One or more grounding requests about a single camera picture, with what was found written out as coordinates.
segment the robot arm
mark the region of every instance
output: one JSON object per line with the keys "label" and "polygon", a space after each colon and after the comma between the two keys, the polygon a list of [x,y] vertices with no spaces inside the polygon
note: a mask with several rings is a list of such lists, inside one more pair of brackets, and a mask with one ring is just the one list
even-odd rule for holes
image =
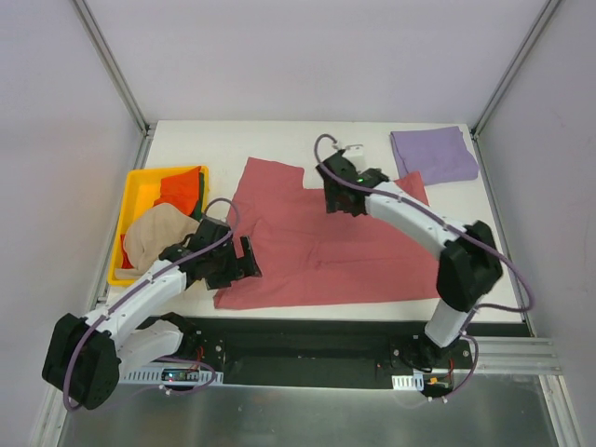
{"label": "robot arm", "polygon": [[[217,248],[192,257],[193,253],[225,237],[230,227],[221,221],[203,218],[196,233],[166,248],[151,268],[121,296],[121,305],[99,306],[84,317],[62,317],[54,327],[42,371],[43,378],[63,391],[66,371],[75,347],[102,319],[88,337],[74,364],[69,396],[92,410],[104,403],[118,379],[154,359],[167,355],[183,358],[195,355],[196,328],[176,314],[162,316],[150,327],[137,331],[148,317],[169,299],[195,281],[205,279],[209,289],[229,287],[232,281],[259,277],[248,237],[241,237],[244,254],[237,258],[231,238]],[[177,262],[186,260],[180,265]]]}
{"label": "robot arm", "polygon": [[[343,153],[339,150],[317,166],[324,182],[327,212],[340,210],[354,216],[369,214],[411,237],[439,261],[439,304],[424,334],[400,351],[401,360],[408,366],[422,371],[432,369],[458,340],[472,308],[502,277],[501,264],[421,212],[420,209],[431,209],[390,182],[380,170],[357,172]],[[364,192],[340,184],[329,172],[345,182],[372,191]],[[383,193],[407,198],[416,207]],[[486,223],[477,221],[473,225],[464,225],[444,216],[442,220],[494,248],[493,235]]]}

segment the white wall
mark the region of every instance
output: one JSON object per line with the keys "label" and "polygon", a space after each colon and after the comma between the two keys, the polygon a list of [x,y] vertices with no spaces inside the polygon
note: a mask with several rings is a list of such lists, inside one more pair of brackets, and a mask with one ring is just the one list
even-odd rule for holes
{"label": "white wall", "polygon": [[73,8],[0,6],[0,445],[28,445],[49,337],[80,314],[140,134]]}
{"label": "white wall", "polygon": [[473,124],[545,0],[89,0],[150,121]]}
{"label": "white wall", "polygon": [[562,358],[596,445],[596,2],[568,0],[481,135],[512,255],[528,272],[539,334]]}

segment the tabletop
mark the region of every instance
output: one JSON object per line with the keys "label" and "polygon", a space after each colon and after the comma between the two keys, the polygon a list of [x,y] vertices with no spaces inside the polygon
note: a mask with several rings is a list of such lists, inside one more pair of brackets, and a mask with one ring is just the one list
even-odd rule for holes
{"label": "tabletop", "polygon": [[[394,130],[437,129],[458,126],[468,151],[476,157],[469,129],[462,124],[427,123],[354,123],[354,122],[287,122],[287,121],[159,121],[146,160],[146,168],[205,165],[210,170],[209,199],[232,198],[249,156],[279,161],[305,168],[304,187],[321,188],[322,180],[315,170],[313,143],[321,133],[330,133],[342,144],[362,144],[369,168],[380,168],[391,179],[398,179],[389,132]],[[322,157],[332,153],[322,143]],[[438,214],[464,223],[477,220],[493,228],[496,245],[501,250],[494,216],[484,180],[442,183],[426,187],[430,206]],[[223,218],[225,204],[213,206],[210,215]],[[122,292],[111,288],[108,303]],[[213,295],[203,281],[195,283],[156,312],[176,312],[187,317],[219,318],[294,318],[353,320],[428,320],[439,298],[399,303],[360,305],[317,305],[270,307],[252,310],[215,309]],[[485,303],[518,306],[508,272],[487,294]],[[520,322],[518,314],[482,309],[474,318],[478,322]]]}

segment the folded purple cloth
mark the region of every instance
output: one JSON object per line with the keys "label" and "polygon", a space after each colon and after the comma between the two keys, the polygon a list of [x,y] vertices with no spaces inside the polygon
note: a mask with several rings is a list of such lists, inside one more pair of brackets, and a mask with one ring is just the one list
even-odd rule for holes
{"label": "folded purple cloth", "polygon": [[401,178],[415,170],[426,185],[478,177],[478,164],[458,126],[391,132],[391,145]]}

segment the yellow plastic tray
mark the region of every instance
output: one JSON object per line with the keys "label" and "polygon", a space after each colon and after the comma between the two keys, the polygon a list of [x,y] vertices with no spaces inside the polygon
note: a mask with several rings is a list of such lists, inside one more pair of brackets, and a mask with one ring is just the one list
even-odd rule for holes
{"label": "yellow plastic tray", "polygon": [[[183,166],[178,168],[162,169],[138,169],[132,170],[127,176],[127,183],[124,187],[120,217],[115,230],[114,246],[112,248],[112,259],[108,271],[108,283],[112,286],[127,287],[134,282],[133,279],[117,279],[115,270],[122,266],[122,247],[120,235],[126,234],[130,225],[141,215],[153,207],[154,202],[159,198],[161,179],[171,175],[182,174],[194,169],[196,166]],[[201,173],[204,175],[203,210],[207,206],[209,193],[209,170],[201,166]]]}

